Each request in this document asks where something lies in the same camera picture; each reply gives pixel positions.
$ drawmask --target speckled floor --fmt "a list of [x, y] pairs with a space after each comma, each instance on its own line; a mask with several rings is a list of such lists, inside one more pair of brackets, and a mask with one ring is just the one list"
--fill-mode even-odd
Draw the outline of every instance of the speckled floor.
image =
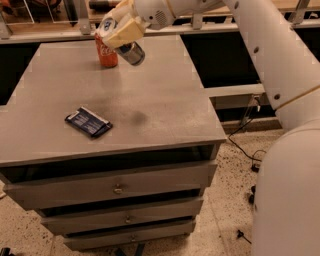
[[[234, 140], [249, 155], [256, 150], [268, 150], [283, 134], [274, 123], [273, 119], [254, 121], [246, 132], [236, 134]], [[232, 131], [230, 125], [225, 127], [227, 132]], [[221, 146], [217, 164], [212, 185], [205, 192], [204, 204], [196, 219], [195, 231], [188, 237], [147, 242], [144, 256], [250, 255], [250, 244], [244, 239], [237, 239], [237, 230], [251, 239], [252, 207], [248, 196], [257, 174], [251, 171], [251, 160], [229, 141]], [[40, 225], [40, 217], [36, 213], [25, 212], [9, 197], [0, 199], [0, 231], [0, 248], [10, 247], [16, 256], [107, 256], [115, 255], [117, 249], [70, 251], [61, 237], [53, 236]], [[134, 255], [136, 247], [136, 244], [120, 246], [127, 256]]]

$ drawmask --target black cable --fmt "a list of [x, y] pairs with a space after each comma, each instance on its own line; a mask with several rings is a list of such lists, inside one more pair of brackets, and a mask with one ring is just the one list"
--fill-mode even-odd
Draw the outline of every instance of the black cable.
[[256, 152], [254, 152], [254, 154], [252, 155], [252, 164], [251, 164], [251, 166], [253, 166], [253, 161], [254, 161], [254, 156], [258, 153], [258, 152], [263, 152], [263, 153], [267, 153], [266, 151], [264, 151], [264, 150], [261, 150], [261, 149], [259, 149], [259, 150], [257, 150]]
[[252, 161], [255, 160], [255, 161], [258, 161], [258, 162], [262, 162], [261, 159], [256, 159], [254, 158], [254, 156], [249, 156], [247, 154], [247, 152], [245, 152], [235, 141], [233, 141], [231, 139], [231, 136], [233, 136], [234, 134], [236, 134], [237, 132], [239, 132], [240, 130], [242, 130], [244, 127], [246, 127], [248, 124], [250, 124], [252, 122], [253, 118], [250, 119], [249, 121], [247, 121], [244, 125], [242, 125], [241, 127], [239, 127], [237, 130], [235, 130], [233, 133], [231, 133], [228, 137], [228, 139], [238, 148], [242, 151], [243, 154], [245, 154], [246, 157], [248, 157], [249, 159], [251, 159]]
[[249, 244], [252, 244], [251, 241], [245, 237], [244, 233], [241, 230], [238, 230], [238, 236], [237, 238], [244, 238]]

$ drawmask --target drawer handle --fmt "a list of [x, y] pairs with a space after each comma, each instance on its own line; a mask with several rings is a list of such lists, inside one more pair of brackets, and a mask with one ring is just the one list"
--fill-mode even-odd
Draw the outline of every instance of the drawer handle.
[[130, 224], [131, 223], [131, 219], [130, 216], [126, 217], [126, 220], [124, 221], [126, 224]]
[[113, 190], [113, 192], [117, 195], [121, 195], [123, 193], [123, 189], [120, 187], [120, 184], [116, 185], [116, 188]]

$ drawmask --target red can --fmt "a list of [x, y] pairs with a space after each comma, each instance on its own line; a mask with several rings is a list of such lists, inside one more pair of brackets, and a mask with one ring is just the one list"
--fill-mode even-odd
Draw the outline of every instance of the red can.
[[118, 65], [118, 55], [117, 53], [106, 46], [98, 33], [94, 36], [96, 40], [96, 46], [98, 51], [98, 56], [100, 64], [107, 68], [113, 68]]

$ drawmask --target soda can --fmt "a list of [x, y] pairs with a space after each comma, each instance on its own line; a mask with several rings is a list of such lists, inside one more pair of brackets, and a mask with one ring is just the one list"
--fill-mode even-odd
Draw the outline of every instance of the soda can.
[[116, 24], [112, 19], [106, 19], [101, 22], [99, 28], [95, 33], [95, 41], [98, 51], [98, 56], [100, 60], [100, 64], [107, 68], [113, 68], [118, 65], [118, 55], [117, 53], [106, 46], [102, 41], [102, 36], [106, 35], [109, 29], [113, 29]]
[[137, 42], [125, 44], [115, 51], [133, 66], [140, 65], [145, 59], [145, 53]]

